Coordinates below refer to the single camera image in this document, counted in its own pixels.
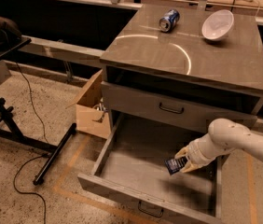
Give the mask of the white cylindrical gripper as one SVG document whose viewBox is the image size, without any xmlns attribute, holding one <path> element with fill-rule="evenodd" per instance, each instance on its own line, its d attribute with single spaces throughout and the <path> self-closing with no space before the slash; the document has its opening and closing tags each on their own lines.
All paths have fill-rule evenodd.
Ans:
<svg viewBox="0 0 263 224">
<path fill-rule="evenodd" d="M 216 144 L 209 134 L 191 141 L 187 147 L 182 147 L 174 157 L 180 159 L 186 155 L 189 161 L 181 169 L 182 173 L 189 173 L 207 166 L 216 157 L 223 154 L 224 148 Z"/>
</svg>

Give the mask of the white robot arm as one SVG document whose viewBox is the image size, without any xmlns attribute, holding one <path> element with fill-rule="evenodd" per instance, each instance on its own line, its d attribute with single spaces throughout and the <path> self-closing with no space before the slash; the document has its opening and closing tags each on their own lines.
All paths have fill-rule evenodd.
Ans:
<svg viewBox="0 0 263 224">
<path fill-rule="evenodd" d="M 227 155 L 235 149 L 241 149 L 263 162 L 263 136 L 252 133 L 249 128 L 229 119 L 215 119 L 203 137 L 191 141 L 182 147 L 175 158 L 187 158 L 181 169 L 188 173 L 207 166 L 219 156 Z"/>
</svg>

